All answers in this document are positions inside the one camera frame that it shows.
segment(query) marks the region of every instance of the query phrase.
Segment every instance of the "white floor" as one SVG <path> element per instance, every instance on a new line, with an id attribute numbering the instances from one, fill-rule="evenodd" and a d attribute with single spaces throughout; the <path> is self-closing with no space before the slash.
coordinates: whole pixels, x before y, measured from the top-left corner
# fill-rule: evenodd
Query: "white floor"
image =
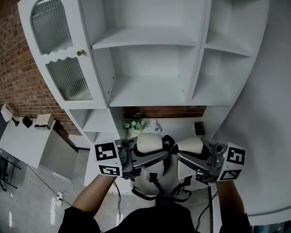
<path id="1" fill-rule="evenodd" d="M 89 151 L 80 150 L 75 166 L 73 183 L 75 190 L 64 194 L 64 199 L 72 203 L 84 189 L 83 181 Z M 0 233 L 56 233 L 62 219 L 55 213 L 53 202 L 55 194 L 25 165 L 17 171 L 18 189 L 3 184 L 7 192 L 0 191 Z M 52 180 L 51 172 L 43 167 L 32 168 L 45 183 L 55 192 L 71 192 L 73 185 L 69 181 L 56 182 Z M 207 189 L 195 191 L 192 197 L 183 203 L 191 211 L 193 223 L 196 226 L 200 213 L 209 203 Z M 121 214 L 127 216 L 139 208 L 151 207 L 152 201 L 146 201 L 136 196 L 122 195 Z M 64 209 L 69 205 L 62 203 L 56 206 L 59 215 L 64 216 Z M 115 227 L 118 222 L 118 195 L 108 194 L 95 219 L 100 230 L 106 232 Z M 210 233 L 210 213 L 207 210 L 201 218 L 198 229 L 201 233 Z"/>

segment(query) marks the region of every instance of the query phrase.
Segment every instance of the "white shelving unit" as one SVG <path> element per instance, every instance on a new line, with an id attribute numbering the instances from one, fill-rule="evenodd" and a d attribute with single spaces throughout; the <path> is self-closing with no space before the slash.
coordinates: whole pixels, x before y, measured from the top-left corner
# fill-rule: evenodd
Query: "white shelving unit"
<path id="1" fill-rule="evenodd" d="M 256 60 L 269 0 L 21 0 L 52 94 L 92 144 L 123 137 L 123 106 L 203 105 L 211 139 Z"/>

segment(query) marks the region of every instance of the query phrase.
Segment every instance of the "white wall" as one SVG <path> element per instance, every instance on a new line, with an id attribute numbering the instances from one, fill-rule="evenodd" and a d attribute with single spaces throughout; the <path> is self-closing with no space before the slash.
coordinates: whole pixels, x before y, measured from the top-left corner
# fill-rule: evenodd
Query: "white wall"
<path id="1" fill-rule="evenodd" d="M 291 0 L 271 0 L 250 77 L 214 137 L 248 148 L 237 188 L 255 222 L 291 219 Z"/>

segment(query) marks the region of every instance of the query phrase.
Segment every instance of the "cabinet door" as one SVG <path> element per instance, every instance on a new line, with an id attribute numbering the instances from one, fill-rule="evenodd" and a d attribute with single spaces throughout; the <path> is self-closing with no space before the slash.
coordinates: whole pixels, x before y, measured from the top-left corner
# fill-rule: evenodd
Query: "cabinet door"
<path id="1" fill-rule="evenodd" d="M 80 0 L 21 0 L 20 19 L 34 60 L 64 109 L 105 109 Z"/>

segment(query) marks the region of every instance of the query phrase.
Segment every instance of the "white lamp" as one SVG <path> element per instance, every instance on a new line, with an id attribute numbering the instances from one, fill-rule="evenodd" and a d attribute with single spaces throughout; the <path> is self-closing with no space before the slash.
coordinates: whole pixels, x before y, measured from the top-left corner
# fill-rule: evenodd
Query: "white lamp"
<path id="1" fill-rule="evenodd" d="M 15 126 L 17 127 L 17 125 L 19 124 L 18 121 L 16 121 L 14 118 L 13 118 L 13 115 L 14 115 L 14 111 L 12 108 L 8 107 L 6 104 L 4 104 L 1 108 L 1 114 L 4 118 L 4 120 L 6 122 L 10 121 L 11 119 L 13 120 L 13 122 L 15 123 Z"/>

